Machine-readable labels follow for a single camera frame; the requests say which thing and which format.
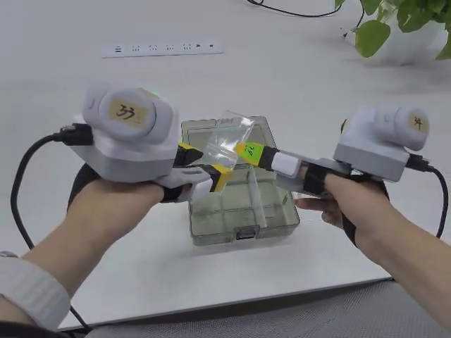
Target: gray floor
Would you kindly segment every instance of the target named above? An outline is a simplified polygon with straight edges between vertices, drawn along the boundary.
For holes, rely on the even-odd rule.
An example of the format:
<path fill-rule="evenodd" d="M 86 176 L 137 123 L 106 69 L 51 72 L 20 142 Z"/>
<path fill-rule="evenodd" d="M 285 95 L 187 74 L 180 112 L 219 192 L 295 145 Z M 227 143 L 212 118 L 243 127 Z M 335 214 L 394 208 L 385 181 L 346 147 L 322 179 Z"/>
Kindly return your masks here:
<path fill-rule="evenodd" d="M 440 338 L 451 334 L 396 282 L 109 325 L 87 338 Z"/>

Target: power outlet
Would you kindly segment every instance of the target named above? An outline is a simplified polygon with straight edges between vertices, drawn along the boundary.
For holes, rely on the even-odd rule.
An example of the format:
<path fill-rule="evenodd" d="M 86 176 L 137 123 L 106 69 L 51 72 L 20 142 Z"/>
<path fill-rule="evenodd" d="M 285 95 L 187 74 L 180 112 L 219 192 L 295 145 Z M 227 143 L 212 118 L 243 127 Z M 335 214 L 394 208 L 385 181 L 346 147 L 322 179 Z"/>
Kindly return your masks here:
<path fill-rule="evenodd" d="M 130 58 L 137 56 L 220 54 L 217 41 L 115 45 L 102 50 L 102 58 Z"/>

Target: potted plant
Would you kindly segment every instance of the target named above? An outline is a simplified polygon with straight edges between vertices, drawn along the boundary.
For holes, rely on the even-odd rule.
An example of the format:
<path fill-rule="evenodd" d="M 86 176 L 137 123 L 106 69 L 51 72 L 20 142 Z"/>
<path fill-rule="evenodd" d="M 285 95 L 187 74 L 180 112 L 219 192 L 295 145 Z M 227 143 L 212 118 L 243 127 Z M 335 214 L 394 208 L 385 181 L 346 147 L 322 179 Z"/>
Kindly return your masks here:
<path fill-rule="evenodd" d="M 335 7 L 345 1 L 335 0 Z M 391 63 L 411 63 L 445 29 L 447 43 L 435 59 L 451 59 L 451 0 L 360 1 L 365 14 L 376 14 L 355 31 L 355 47 L 364 58 L 385 49 Z M 389 37 L 394 41 L 386 43 Z"/>

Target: green label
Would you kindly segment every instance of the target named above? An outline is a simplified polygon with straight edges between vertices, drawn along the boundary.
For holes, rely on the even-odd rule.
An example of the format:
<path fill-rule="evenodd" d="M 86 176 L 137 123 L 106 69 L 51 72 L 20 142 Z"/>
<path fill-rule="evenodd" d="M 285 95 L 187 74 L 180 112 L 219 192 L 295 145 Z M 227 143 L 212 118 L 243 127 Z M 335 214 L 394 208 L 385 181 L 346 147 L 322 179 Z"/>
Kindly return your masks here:
<path fill-rule="evenodd" d="M 245 144 L 240 156 L 246 161 L 255 166 L 259 164 L 261 154 L 263 153 L 263 144 L 249 142 Z"/>

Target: white sleeve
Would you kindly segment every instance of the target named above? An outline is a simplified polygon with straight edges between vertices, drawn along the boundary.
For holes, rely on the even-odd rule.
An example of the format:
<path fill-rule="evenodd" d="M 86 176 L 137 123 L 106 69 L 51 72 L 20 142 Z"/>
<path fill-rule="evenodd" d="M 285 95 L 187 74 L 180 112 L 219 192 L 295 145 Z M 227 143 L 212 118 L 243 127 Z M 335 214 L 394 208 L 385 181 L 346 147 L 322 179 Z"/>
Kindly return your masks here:
<path fill-rule="evenodd" d="M 0 257 L 0 295 L 48 330 L 58 329 L 70 308 L 70 297 L 55 277 L 19 258 Z"/>

